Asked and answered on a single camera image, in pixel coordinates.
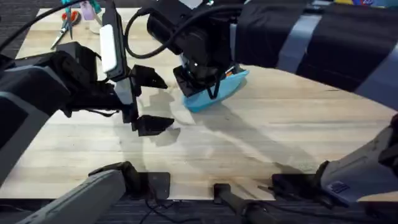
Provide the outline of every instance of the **black mount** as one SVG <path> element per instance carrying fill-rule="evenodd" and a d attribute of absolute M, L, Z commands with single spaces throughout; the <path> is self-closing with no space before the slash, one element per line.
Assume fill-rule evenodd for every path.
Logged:
<path fill-rule="evenodd" d="M 232 211 L 241 218 L 242 223 L 248 224 L 282 224 L 276 220 L 260 202 L 255 200 L 244 200 L 231 192 L 229 184 L 215 184 L 213 186 L 214 203 L 227 205 Z"/>
<path fill-rule="evenodd" d="M 268 190 L 273 191 L 276 199 L 311 201 L 329 209 L 334 206 L 348 207 L 337 198 L 325 193 L 320 186 L 321 176 L 328 163 L 328 161 L 322 163 L 316 174 L 274 174 L 272 187 L 268 187 Z"/>

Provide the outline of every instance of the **gray strap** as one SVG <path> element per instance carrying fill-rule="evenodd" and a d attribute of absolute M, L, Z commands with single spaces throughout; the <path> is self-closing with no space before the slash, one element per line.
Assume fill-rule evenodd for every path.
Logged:
<path fill-rule="evenodd" d="M 0 186 L 12 170 L 15 163 L 24 153 L 39 132 L 49 116 L 35 106 L 12 93 L 0 92 L 0 97 L 6 98 L 27 112 L 24 120 L 14 135 L 0 149 Z"/>
<path fill-rule="evenodd" d="M 321 18 L 320 15 L 300 16 L 279 52 L 278 69 L 296 73 Z"/>
<path fill-rule="evenodd" d="M 5 72 L 15 72 L 15 71 L 21 71 L 21 70 L 28 70 L 28 69 L 39 69 L 39 70 L 45 71 L 47 75 L 49 75 L 55 81 L 59 82 L 59 84 L 61 84 L 66 90 L 68 90 L 68 88 L 65 86 L 65 84 L 61 81 L 60 77 L 58 77 L 58 75 L 55 74 L 55 72 L 48 66 L 40 67 L 40 66 L 36 66 L 36 65 L 26 65 L 26 66 L 21 66 L 21 67 L 16 67 L 16 68 L 10 68 L 10 69 L 5 70 Z"/>
<path fill-rule="evenodd" d="M 398 43 L 355 93 L 398 110 Z"/>
<path fill-rule="evenodd" d="M 231 48 L 232 61 L 235 60 L 236 24 L 229 26 L 229 47 Z"/>

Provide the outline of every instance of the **wooden table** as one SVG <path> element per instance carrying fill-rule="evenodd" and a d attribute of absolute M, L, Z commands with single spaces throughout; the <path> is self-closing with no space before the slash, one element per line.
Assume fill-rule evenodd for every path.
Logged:
<path fill-rule="evenodd" d="M 118 11 L 126 25 L 136 9 Z M 32 26 L 18 57 L 50 51 L 61 13 Z M 159 46 L 146 32 L 146 19 L 139 18 L 130 32 L 138 53 Z M 100 52 L 99 36 L 88 27 L 86 21 L 75 26 L 74 40 Z M 57 112 L 10 173 L 1 198 L 57 198 L 92 170 L 131 161 L 138 171 L 170 172 L 170 198 L 209 199 L 214 183 L 228 182 L 242 197 L 273 199 L 257 188 L 270 184 L 272 174 L 315 172 L 324 160 L 339 159 L 372 139 L 395 114 L 330 86 L 256 67 L 247 67 L 251 73 L 233 96 L 190 113 L 172 73 L 177 56 L 166 50 L 147 60 L 129 57 L 128 62 L 155 67 L 169 85 L 167 90 L 144 88 L 139 109 L 141 114 L 175 118 L 172 129 L 139 138 L 130 125 L 122 124 L 120 114 L 104 118 L 82 111 L 66 118 Z"/>

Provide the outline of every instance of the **blue strip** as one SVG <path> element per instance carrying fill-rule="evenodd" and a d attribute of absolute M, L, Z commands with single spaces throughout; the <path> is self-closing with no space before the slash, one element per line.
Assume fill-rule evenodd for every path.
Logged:
<path fill-rule="evenodd" d="M 278 69 L 296 73 L 321 18 L 320 15 L 300 16 L 279 52 Z"/>
<path fill-rule="evenodd" d="M 398 110 L 398 44 L 355 93 Z"/>

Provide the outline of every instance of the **sticker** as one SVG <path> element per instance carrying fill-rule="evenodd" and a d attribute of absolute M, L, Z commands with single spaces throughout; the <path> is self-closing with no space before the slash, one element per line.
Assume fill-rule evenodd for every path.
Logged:
<path fill-rule="evenodd" d="M 338 181 L 334 181 L 333 183 L 329 184 L 327 186 L 327 188 L 330 191 L 332 191 L 332 192 L 334 192 L 336 194 L 339 194 L 339 193 L 342 193 L 345 190 L 348 190 L 349 186 L 338 180 Z"/>

